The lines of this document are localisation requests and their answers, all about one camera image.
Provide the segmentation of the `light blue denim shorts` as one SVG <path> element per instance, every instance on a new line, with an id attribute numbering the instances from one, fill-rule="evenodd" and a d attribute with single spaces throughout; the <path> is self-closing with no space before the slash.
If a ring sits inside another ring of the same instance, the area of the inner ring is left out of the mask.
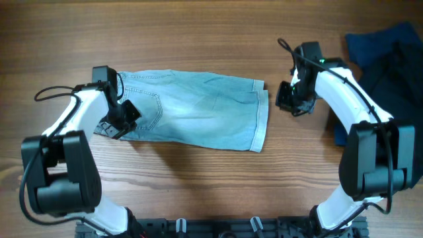
<path id="1" fill-rule="evenodd" d="M 141 114 L 123 140 L 262 151 L 269 107 L 263 80 L 171 69 L 121 71 L 118 93 Z"/>

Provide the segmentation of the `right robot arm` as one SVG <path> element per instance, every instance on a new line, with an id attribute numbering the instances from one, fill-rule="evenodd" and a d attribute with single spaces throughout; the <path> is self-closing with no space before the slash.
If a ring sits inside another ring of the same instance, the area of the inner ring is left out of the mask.
<path id="1" fill-rule="evenodd" d="M 312 208 L 305 223 L 308 237 L 328 237 L 348 229 L 368 207 L 389 214 L 393 195 L 412 187 L 415 129 L 383 110 L 359 86 L 340 58 L 324 58 L 318 42 L 291 48 L 291 82 L 278 89 L 276 106 L 302 116 L 323 99 L 348 137 L 338 168 L 340 185 Z"/>

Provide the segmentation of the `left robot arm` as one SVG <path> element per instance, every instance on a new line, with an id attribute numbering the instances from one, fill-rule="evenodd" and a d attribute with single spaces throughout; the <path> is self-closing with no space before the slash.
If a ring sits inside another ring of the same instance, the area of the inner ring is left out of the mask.
<path id="1" fill-rule="evenodd" d="M 68 107 L 40 136 L 21 144 L 24 167 L 19 204 L 27 220 L 37 225 L 80 221 L 100 237 L 146 237 L 130 209 L 102 195 L 98 169 L 89 147 L 102 122 L 112 139 L 135 130 L 141 114 L 122 101 L 122 76 L 104 66 L 93 68 L 91 83 L 65 87 Z"/>

